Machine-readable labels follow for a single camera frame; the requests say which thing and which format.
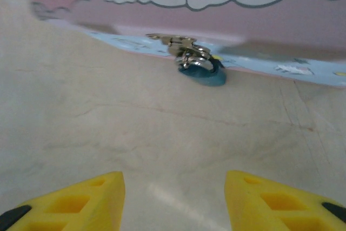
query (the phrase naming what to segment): metal hinge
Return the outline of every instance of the metal hinge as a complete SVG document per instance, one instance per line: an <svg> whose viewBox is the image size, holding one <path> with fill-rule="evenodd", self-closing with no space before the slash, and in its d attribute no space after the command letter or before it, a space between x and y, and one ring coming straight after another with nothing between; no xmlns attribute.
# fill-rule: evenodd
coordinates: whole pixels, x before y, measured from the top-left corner
<svg viewBox="0 0 346 231"><path fill-rule="evenodd" d="M190 65L195 65L210 72L214 71L214 65L210 62L212 58L210 50L195 44L197 39L165 34L147 34L147 37L154 40L161 40L164 45L167 45L169 54L176 57L175 62L182 69L187 69Z"/></svg>

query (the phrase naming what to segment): floor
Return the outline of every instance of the floor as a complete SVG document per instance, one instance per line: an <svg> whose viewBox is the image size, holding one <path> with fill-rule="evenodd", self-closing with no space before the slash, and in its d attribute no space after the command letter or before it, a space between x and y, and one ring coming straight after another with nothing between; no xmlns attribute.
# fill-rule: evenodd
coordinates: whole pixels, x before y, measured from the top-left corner
<svg viewBox="0 0 346 231"><path fill-rule="evenodd" d="M346 92L228 71L197 85L0 0L0 212L109 171L122 231L230 230L227 170L346 204Z"/></svg>

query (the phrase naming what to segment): tiled floor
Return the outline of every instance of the tiled floor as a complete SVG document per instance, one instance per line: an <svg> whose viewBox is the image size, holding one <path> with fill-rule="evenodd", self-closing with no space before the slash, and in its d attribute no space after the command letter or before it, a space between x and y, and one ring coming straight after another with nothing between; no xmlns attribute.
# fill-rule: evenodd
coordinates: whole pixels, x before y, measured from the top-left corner
<svg viewBox="0 0 346 231"><path fill-rule="evenodd" d="M0 0L0 212L124 172L122 230L230 230L239 169L346 204L346 92L228 72L208 88Z"/></svg>

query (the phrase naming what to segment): black rubber tip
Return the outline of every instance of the black rubber tip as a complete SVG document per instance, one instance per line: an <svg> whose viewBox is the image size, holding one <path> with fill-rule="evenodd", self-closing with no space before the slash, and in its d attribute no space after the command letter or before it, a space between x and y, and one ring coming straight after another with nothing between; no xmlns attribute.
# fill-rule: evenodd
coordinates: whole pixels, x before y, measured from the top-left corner
<svg viewBox="0 0 346 231"><path fill-rule="evenodd" d="M7 229L9 229L31 209L31 206L25 205L11 209L2 214L0 216L0 231L6 231Z"/></svg>
<svg viewBox="0 0 346 231"><path fill-rule="evenodd" d="M326 210L331 212L338 219L346 223L346 208L329 203L329 202L323 202L322 206L324 206Z"/></svg>

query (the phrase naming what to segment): yellow robot part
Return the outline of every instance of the yellow robot part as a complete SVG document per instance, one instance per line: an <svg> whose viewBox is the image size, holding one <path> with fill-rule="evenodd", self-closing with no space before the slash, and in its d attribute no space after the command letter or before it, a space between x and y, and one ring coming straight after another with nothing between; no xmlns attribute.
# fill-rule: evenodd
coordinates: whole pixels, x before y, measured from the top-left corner
<svg viewBox="0 0 346 231"><path fill-rule="evenodd" d="M6 231L118 231L125 200L121 172L98 176L22 203L5 213Z"/></svg>
<svg viewBox="0 0 346 231"><path fill-rule="evenodd" d="M229 171L225 198L233 231L342 231L346 209L326 197Z"/></svg>

